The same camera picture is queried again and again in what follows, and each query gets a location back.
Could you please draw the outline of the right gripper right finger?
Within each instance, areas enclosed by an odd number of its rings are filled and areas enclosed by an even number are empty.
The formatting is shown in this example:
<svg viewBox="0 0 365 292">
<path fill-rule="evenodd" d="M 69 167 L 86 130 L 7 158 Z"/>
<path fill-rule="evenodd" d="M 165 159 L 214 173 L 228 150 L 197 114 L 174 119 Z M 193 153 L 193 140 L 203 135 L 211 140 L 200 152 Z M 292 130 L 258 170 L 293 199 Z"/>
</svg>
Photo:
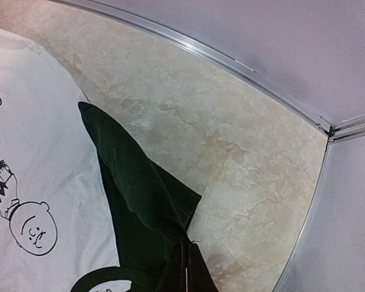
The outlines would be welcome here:
<svg viewBox="0 0 365 292">
<path fill-rule="evenodd" d="M 187 291 L 218 292 L 196 243 L 191 243 L 187 252 Z"/>
</svg>

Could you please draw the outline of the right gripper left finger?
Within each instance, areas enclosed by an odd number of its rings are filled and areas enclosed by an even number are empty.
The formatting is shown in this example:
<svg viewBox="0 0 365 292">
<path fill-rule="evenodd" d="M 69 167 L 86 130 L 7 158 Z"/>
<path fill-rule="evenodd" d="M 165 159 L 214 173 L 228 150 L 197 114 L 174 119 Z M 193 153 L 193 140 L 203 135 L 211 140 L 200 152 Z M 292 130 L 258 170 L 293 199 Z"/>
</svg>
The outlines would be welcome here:
<svg viewBox="0 0 365 292">
<path fill-rule="evenodd" d="M 187 291 L 186 247 L 180 243 L 174 246 L 161 278 L 161 291 Z"/>
</svg>

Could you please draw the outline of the dark green garment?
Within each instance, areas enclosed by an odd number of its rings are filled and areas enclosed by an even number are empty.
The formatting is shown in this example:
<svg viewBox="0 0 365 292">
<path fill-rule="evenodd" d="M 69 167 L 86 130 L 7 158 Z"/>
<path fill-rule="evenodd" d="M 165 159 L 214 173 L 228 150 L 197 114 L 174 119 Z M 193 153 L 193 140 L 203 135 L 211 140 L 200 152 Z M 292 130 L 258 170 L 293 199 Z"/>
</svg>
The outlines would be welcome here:
<svg viewBox="0 0 365 292">
<path fill-rule="evenodd" d="M 86 102 L 78 108 L 97 151 L 119 265 L 91 271 L 73 290 L 129 280 L 131 291 L 161 291 L 174 246 L 183 243 L 187 249 L 187 230 L 201 197 L 152 162 L 106 112 Z"/>
</svg>

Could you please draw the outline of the white cloth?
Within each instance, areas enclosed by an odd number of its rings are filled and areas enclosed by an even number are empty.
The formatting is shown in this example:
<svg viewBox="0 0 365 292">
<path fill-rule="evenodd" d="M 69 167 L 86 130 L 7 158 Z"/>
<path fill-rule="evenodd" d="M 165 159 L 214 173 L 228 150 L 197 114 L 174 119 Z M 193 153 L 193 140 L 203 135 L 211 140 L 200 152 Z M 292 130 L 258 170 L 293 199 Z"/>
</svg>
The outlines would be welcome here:
<svg viewBox="0 0 365 292">
<path fill-rule="evenodd" d="M 0 291 L 70 291 L 119 266 L 85 99 L 42 46 L 0 29 Z"/>
</svg>

